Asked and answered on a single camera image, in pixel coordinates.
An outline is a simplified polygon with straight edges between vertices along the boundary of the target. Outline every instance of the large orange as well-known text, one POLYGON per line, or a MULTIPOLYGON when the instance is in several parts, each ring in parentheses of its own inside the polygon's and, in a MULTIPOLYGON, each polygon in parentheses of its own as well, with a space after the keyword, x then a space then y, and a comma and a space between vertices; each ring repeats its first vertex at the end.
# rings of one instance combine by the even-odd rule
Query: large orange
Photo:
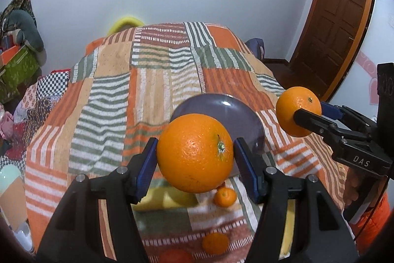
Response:
POLYGON ((322 106, 317 96, 307 88, 289 88, 276 103, 276 117, 281 128, 290 136, 305 137, 311 132, 298 126, 293 119, 294 112, 300 108, 322 115, 322 106))
POLYGON ((178 190, 204 193, 218 187, 233 164, 232 140, 225 127, 203 114, 187 114, 165 128, 157 144, 157 163, 178 190))

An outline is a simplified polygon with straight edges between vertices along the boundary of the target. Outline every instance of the patchwork quilt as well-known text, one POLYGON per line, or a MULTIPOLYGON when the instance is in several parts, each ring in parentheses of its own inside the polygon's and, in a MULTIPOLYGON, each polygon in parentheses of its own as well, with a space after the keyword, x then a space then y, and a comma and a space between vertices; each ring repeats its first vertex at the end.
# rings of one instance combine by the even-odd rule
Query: patchwork quilt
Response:
MULTIPOLYGON (((131 28, 104 38, 73 68, 52 73, 29 88, 16 111, 23 124, 26 201, 35 248, 62 195, 79 173, 109 174, 159 137, 175 108, 202 93, 225 93, 256 112, 265 129, 265 162, 288 175, 316 174, 343 208, 346 168, 311 134, 293 138, 278 125, 283 88, 271 71, 228 28, 207 23, 167 23, 131 28)), ((262 206, 251 202, 240 179, 225 181, 238 195, 228 209, 212 204, 135 212, 152 262, 166 248, 184 247, 197 262, 243 262, 262 206), (228 251, 210 256, 201 238, 226 233, 228 251)), ((151 187, 168 186, 157 169, 151 187)), ((104 251, 115 258, 105 201, 99 203, 104 251)))

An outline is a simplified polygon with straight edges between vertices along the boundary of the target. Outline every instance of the purple plate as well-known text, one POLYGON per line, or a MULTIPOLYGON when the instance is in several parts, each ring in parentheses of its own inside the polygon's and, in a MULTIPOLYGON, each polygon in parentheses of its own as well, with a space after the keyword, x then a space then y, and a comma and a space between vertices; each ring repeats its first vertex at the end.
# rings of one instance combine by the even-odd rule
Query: purple plate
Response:
MULTIPOLYGON (((186 114, 204 114, 217 119, 234 141, 243 137, 250 150, 264 153, 264 128, 257 114, 240 100, 226 94, 201 94, 182 102, 171 116, 171 121, 186 114)), ((234 162, 231 176, 238 174, 234 162)))

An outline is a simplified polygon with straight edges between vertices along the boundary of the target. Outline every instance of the small mandarin orange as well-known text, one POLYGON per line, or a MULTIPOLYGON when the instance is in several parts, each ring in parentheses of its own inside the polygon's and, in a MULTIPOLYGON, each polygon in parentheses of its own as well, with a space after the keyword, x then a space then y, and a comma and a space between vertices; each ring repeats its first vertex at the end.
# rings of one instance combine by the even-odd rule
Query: small mandarin orange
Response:
POLYGON ((229 245, 229 238, 222 233, 211 233, 202 238, 202 248, 210 255, 221 255, 225 253, 229 245))
POLYGON ((228 187, 221 187, 217 190, 213 202, 219 207, 229 207, 237 200, 237 193, 228 187))

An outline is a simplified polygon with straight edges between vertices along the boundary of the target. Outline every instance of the green box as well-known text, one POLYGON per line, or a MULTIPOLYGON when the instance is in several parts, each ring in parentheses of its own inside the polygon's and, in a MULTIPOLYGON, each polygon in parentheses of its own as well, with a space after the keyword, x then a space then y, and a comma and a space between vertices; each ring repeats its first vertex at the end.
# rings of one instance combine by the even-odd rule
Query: green box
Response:
POLYGON ((32 52, 23 46, 11 60, 0 69, 0 101, 8 102, 18 94, 17 86, 31 78, 39 65, 32 52))

